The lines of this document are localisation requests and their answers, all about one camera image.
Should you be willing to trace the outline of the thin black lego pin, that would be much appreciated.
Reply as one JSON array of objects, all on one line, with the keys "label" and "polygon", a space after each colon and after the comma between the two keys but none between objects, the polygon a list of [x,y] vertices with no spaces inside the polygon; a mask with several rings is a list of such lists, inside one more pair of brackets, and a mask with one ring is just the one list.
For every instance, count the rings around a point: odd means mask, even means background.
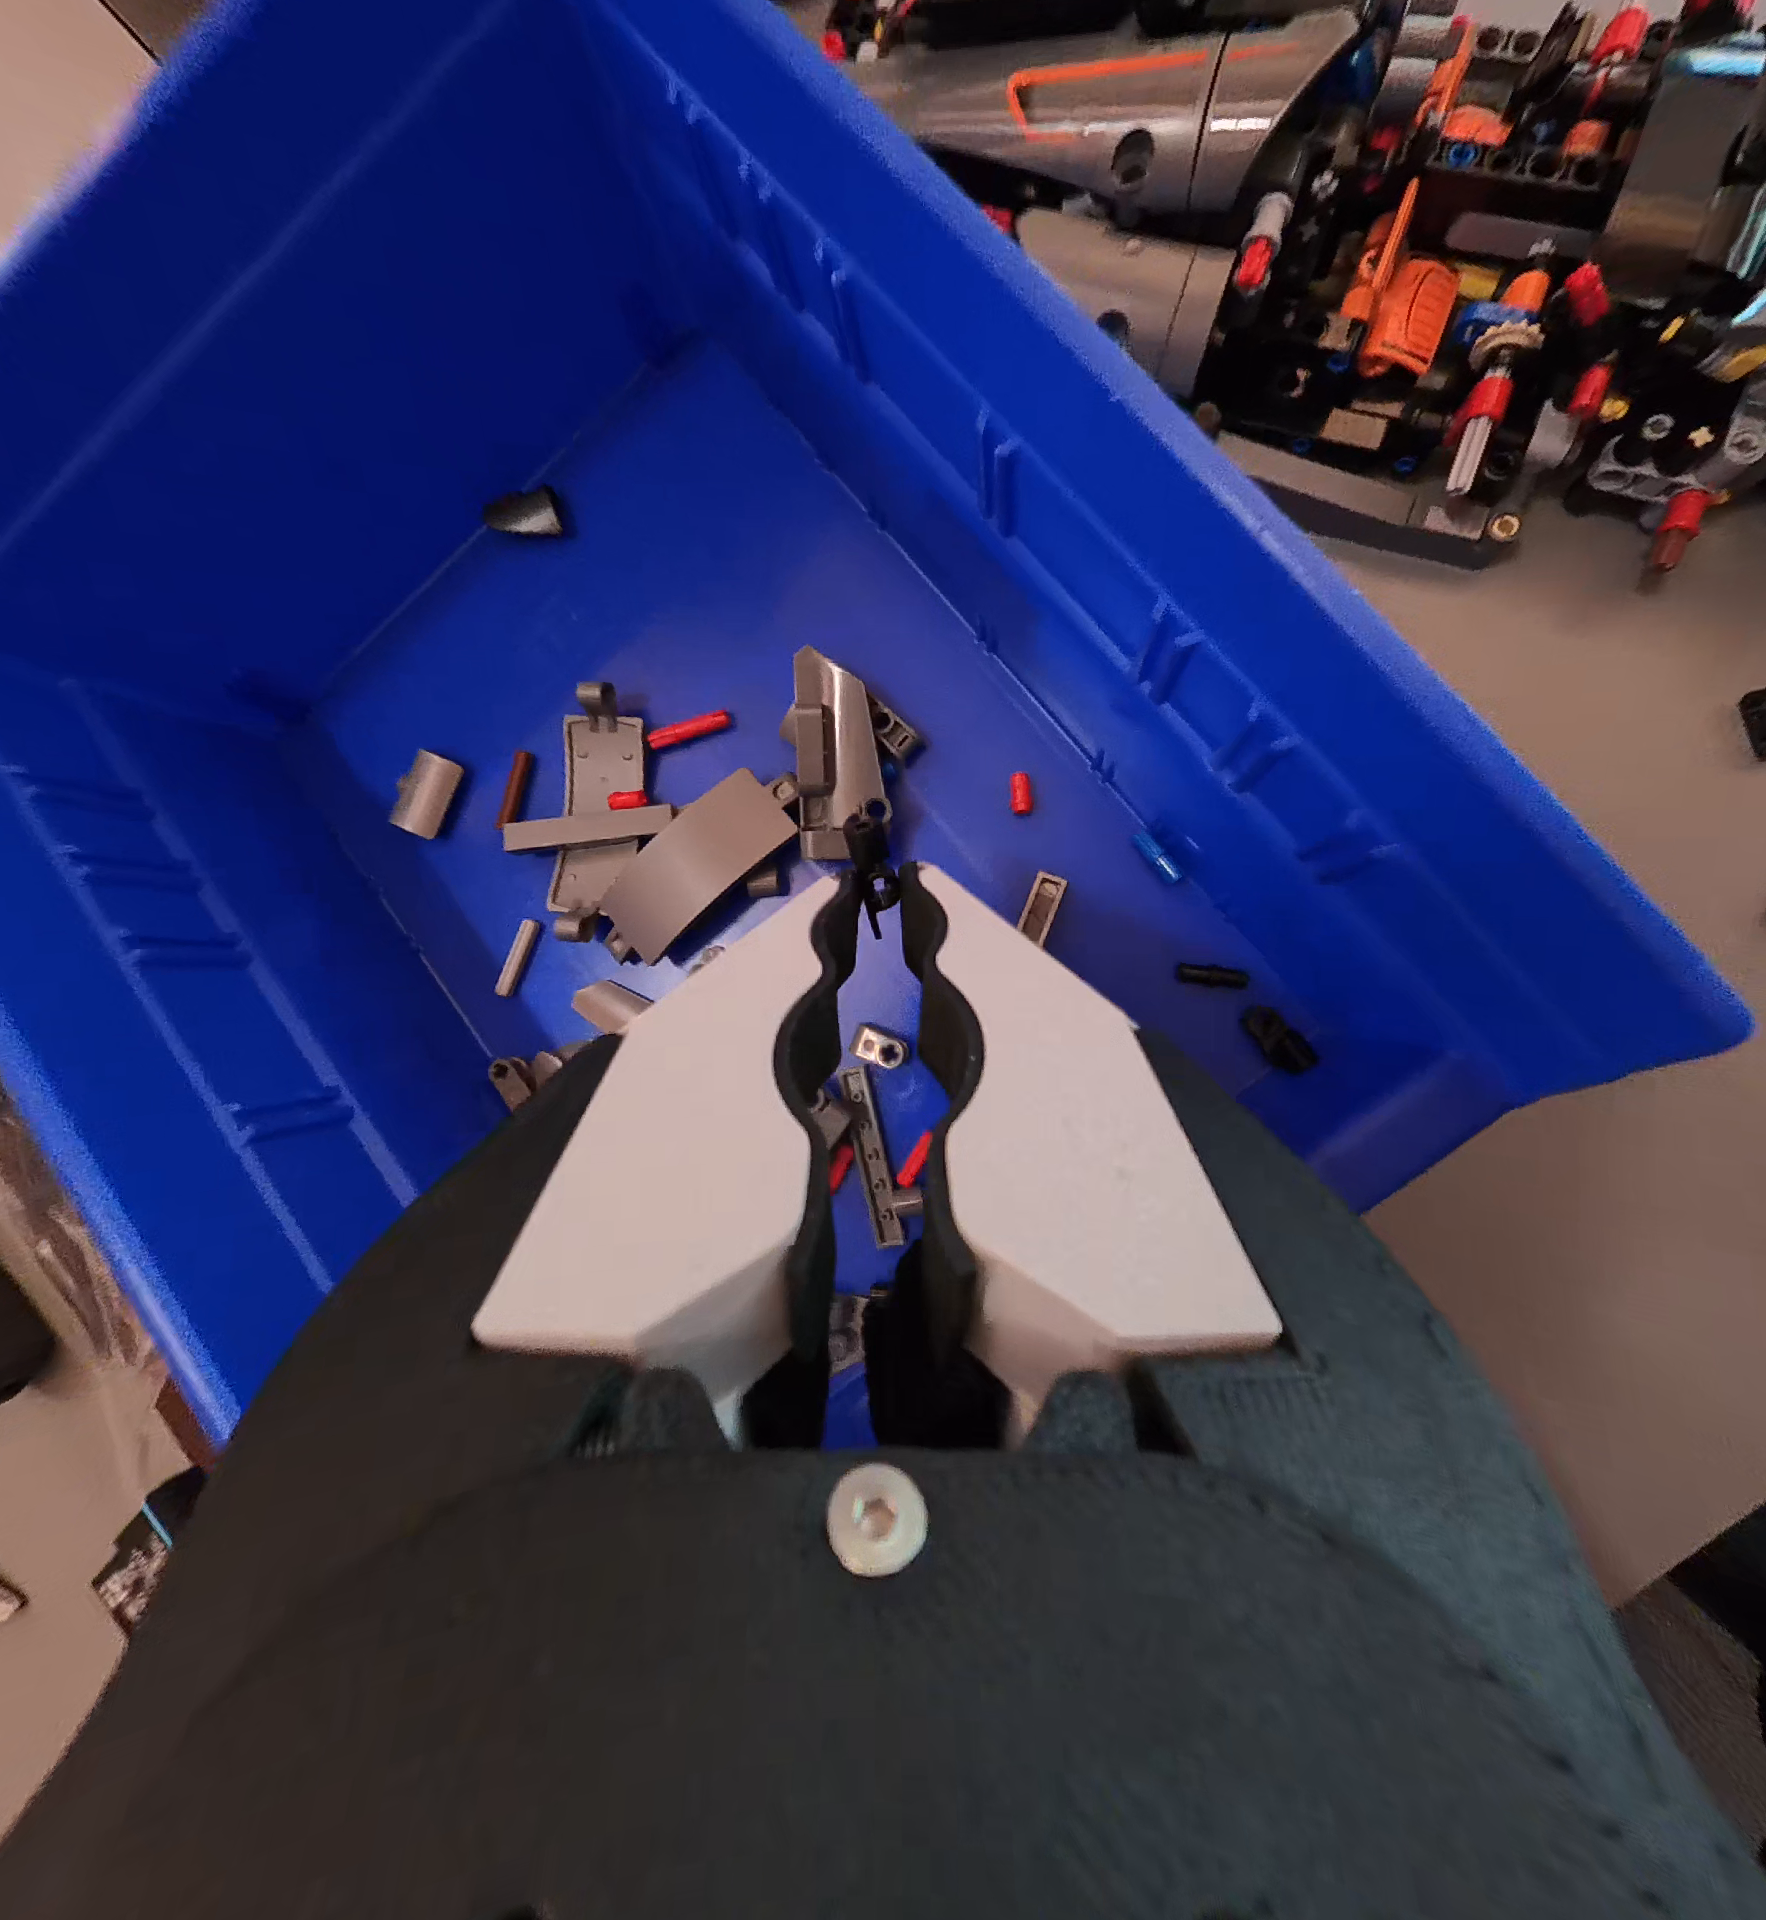
[{"label": "thin black lego pin", "polygon": [[887,800],[859,802],[843,822],[844,853],[873,939],[879,939],[883,914],[895,911],[900,901],[900,878],[892,861],[887,822]]}]

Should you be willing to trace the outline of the black printed packet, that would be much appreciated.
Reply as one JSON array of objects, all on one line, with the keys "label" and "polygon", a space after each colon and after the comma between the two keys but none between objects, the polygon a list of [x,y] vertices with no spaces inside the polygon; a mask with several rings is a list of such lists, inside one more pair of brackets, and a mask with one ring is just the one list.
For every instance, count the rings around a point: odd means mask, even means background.
[{"label": "black printed packet", "polygon": [[202,1485],[206,1472],[194,1464],[153,1485],[118,1533],[103,1568],[92,1576],[92,1593],[122,1636],[132,1636],[148,1610],[161,1574],[194,1514]]}]

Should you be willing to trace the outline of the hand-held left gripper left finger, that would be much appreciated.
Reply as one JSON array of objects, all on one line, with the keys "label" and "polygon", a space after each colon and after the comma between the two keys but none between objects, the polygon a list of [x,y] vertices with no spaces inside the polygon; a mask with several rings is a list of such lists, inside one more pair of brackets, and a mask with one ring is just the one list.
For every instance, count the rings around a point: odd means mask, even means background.
[{"label": "hand-held left gripper left finger", "polygon": [[854,878],[823,878],[612,1044],[472,1338],[684,1371],[751,1444],[819,1444]]}]

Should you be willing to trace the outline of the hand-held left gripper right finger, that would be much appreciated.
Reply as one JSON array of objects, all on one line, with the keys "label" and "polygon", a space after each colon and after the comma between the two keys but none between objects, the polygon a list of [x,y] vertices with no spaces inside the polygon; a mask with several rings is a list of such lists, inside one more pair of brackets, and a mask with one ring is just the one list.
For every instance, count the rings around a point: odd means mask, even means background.
[{"label": "hand-held left gripper right finger", "polygon": [[1140,1030],[935,864],[900,868],[932,1355],[976,1361],[1029,1427],[1058,1378],[1279,1348],[1283,1325]]}]

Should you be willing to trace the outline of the pile of lego pieces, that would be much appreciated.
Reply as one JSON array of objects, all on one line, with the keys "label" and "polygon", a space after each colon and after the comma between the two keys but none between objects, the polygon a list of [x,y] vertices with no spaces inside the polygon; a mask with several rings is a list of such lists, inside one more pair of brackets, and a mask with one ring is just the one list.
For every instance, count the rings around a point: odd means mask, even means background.
[{"label": "pile of lego pieces", "polygon": [[[854,674],[798,649],[794,704],[783,723],[794,776],[758,783],[734,772],[687,805],[651,805],[642,789],[615,790],[618,780],[642,775],[648,756],[639,720],[618,710],[611,686],[585,686],[579,703],[582,713],[563,727],[563,813],[506,816],[502,845],[509,853],[555,851],[563,866],[593,856],[589,888],[572,901],[572,925],[589,932],[604,922],[618,962],[658,962],[787,848],[843,861],[843,878],[854,878],[843,822],[859,802],[884,800],[879,753],[902,739]],[[1011,925],[1046,948],[1059,901],[1062,878],[1036,875]],[[813,1109],[831,1150],[831,1220],[837,1189],[850,1187],[867,1210],[873,1246],[920,1259],[923,1164],[942,1091],[917,1054],[920,990],[902,962],[897,907],[883,914],[879,939],[859,895],[857,907],[857,961],[837,997],[843,1058]],[[579,997],[579,1015],[599,1021],[615,1044],[655,1003],[615,980],[596,980]]]}]

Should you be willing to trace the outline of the blue plastic bin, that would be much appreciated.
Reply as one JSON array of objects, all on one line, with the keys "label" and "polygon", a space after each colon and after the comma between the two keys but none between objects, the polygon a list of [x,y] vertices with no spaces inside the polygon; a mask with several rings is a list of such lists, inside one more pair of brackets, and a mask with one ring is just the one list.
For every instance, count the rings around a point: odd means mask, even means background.
[{"label": "blue plastic bin", "polygon": [[215,1441],[606,965],[492,995],[512,753],[770,776],[803,646],[1356,1210],[1755,1033],[770,5],[229,4],[0,266],[0,1071]]}]

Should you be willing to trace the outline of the partly built lego car model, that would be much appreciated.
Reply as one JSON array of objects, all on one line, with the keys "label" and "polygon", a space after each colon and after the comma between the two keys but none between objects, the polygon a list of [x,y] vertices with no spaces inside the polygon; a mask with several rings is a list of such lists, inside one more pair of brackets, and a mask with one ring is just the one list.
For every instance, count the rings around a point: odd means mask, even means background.
[{"label": "partly built lego car model", "polygon": [[1766,4],[791,4],[1304,531],[1766,501]]}]

